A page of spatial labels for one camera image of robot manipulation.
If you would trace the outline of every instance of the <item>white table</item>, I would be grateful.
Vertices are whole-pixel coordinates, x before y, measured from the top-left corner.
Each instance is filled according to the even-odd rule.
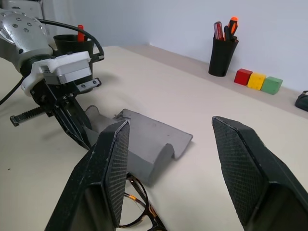
[[[308,190],[308,113],[292,105],[297,92],[281,90],[271,96],[248,89],[232,83],[234,73],[212,77],[206,64],[156,48],[108,47],[105,53],[106,59],[94,65],[94,76],[103,85],[78,96],[84,109],[94,104],[113,117],[127,108],[194,135],[185,155],[148,189],[170,231],[243,230],[222,177],[212,116],[254,128]],[[194,68],[190,72],[186,66]],[[2,98],[20,75],[5,60],[0,60],[0,69]],[[0,107],[3,231],[44,230],[72,169],[86,153],[54,118],[43,115],[17,128],[10,123],[9,116],[35,107],[21,90]],[[148,221],[130,230],[146,227]]]

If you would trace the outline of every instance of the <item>pen holder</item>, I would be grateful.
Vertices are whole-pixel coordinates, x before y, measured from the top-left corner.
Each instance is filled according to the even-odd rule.
[[[213,76],[226,76],[238,40],[223,41],[213,38],[213,50],[208,72]]]
[[[90,57],[93,55],[94,42],[92,40],[86,40],[84,42],[77,41],[77,35],[56,35],[53,37],[56,46],[58,48],[59,55],[65,55],[69,52],[77,53],[87,51]],[[93,63],[89,62],[91,72],[93,73]],[[78,79],[75,82],[76,85],[93,80],[93,75],[86,76]]]

